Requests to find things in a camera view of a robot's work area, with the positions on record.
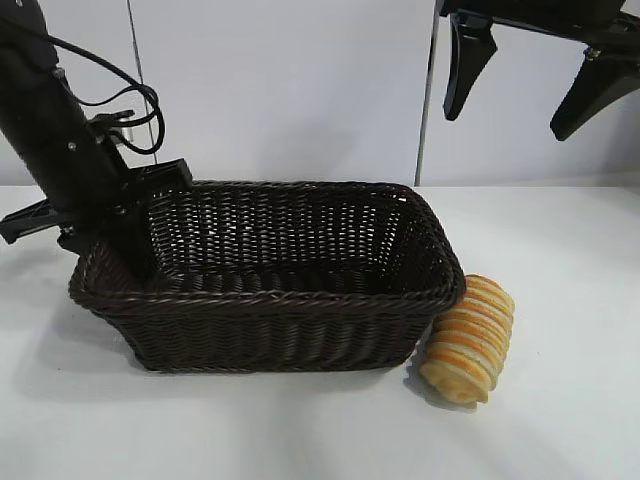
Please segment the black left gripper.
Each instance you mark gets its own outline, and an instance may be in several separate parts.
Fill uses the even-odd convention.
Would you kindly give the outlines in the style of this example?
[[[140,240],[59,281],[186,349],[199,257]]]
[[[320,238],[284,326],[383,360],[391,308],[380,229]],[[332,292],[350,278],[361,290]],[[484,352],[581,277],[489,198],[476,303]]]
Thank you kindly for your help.
[[[1,235],[12,244],[58,226],[58,245],[78,256],[99,238],[118,237],[126,265],[146,280],[154,268],[146,204],[156,193],[190,189],[191,172],[183,159],[128,167],[107,125],[110,116],[88,120],[67,87],[49,76],[32,89],[1,95],[1,131],[45,195],[5,216]]]

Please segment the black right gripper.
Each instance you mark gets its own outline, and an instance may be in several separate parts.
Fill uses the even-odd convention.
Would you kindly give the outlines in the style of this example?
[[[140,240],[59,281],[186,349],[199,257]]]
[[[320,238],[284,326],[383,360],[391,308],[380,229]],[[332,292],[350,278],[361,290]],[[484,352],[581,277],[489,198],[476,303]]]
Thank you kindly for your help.
[[[493,22],[590,46],[574,82],[554,113],[550,128],[567,140],[610,104],[639,89],[639,54],[605,49],[639,46],[639,18],[622,11],[622,1],[441,1],[448,15],[451,60],[443,104],[447,120],[456,120],[470,91],[498,48]]]

